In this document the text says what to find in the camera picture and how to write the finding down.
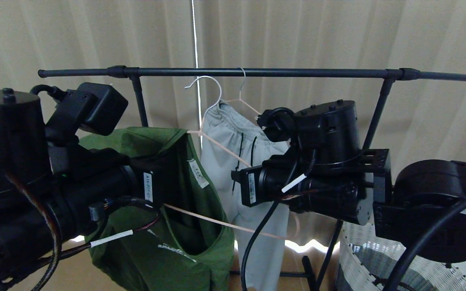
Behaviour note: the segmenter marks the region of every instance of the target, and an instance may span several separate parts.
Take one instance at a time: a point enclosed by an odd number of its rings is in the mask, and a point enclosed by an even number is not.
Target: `green sweatshirt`
[[[179,193],[164,193],[165,203],[213,219],[226,215],[209,177],[183,129],[132,127],[104,137],[80,140],[87,149],[112,148],[130,157],[177,156]],[[93,264],[129,291],[227,290],[233,262],[233,231],[163,207],[163,217],[150,230],[89,250]],[[155,214],[125,207],[109,217],[101,237],[140,227]]]

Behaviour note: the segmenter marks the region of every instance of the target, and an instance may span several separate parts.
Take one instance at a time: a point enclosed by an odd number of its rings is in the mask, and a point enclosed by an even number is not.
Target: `white cable label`
[[[282,192],[285,193],[289,191],[292,187],[298,185],[299,182],[305,180],[305,178],[306,178],[305,174],[301,174],[299,177],[297,177],[292,182],[290,182],[287,186],[283,187]]]
[[[154,202],[154,197],[152,195],[152,174],[143,173],[143,184],[145,188],[145,200]]]
[[[114,236],[108,236],[106,238],[95,240],[95,241],[91,242],[91,247],[96,247],[97,245],[108,243],[111,240],[120,239],[120,238],[122,238],[124,236],[130,236],[132,234],[133,234],[132,230],[127,230],[126,232],[120,232],[119,234],[115,234]]]
[[[201,188],[208,186],[210,183],[202,174],[197,162],[194,159],[191,159],[188,161],[188,164],[190,165],[190,169],[192,169],[192,173],[194,174],[195,180],[199,183],[199,186],[201,186]]]
[[[248,174],[248,184],[249,184],[249,202],[251,204],[256,202],[256,187],[255,187],[255,174]]]

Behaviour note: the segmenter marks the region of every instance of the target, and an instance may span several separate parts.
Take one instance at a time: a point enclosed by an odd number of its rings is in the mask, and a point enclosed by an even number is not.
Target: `floor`
[[[75,244],[68,242],[63,246],[63,249],[73,247]],[[315,274],[321,267],[324,253],[316,250],[314,247],[303,253],[297,253],[294,250],[285,247],[284,260],[282,264],[282,271],[287,272],[303,272],[301,265],[302,256],[307,255],[312,263],[312,268]],[[335,266],[337,265],[337,253],[333,256],[333,261],[329,266],[327,276],[322,284],[321,291],[332,290],[333,280],[335,278]],[[29,276],[26,280],[18,285],[15,285],[11,291],[29,291],[33,288],[35,283],[41,278],[44,273],[41,269]],[[235,263],[232,270],[239,270],[238,263]],[[64,260],[59,264],[57,271],[54,273],[52,279],[44,287],[43,291],[123,291],[123,289],[112,282],[106,275],[93,267],[89,253],[83,252],[70,259]],[[232,275],[230,277],[229,290],[241,290],[240,276]],[[278,291],[308,291],[308,284],[305,278],[280,278],[278,284]]]

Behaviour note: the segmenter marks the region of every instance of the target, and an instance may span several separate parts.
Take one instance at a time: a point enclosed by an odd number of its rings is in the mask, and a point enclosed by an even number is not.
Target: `woven basket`
[[[380,291],[405,251],[396,241],[375,236],[373,225],[344,223],[338,291]],[[403,276],[398,291],[466,291],[466,276],[457,268],[416,257]]]

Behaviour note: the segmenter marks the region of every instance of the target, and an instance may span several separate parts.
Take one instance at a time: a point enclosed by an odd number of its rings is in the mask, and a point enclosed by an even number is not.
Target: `screw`
[[[3,88],[3,103],[11,104],[15,103],[15,95],[12,88]]]

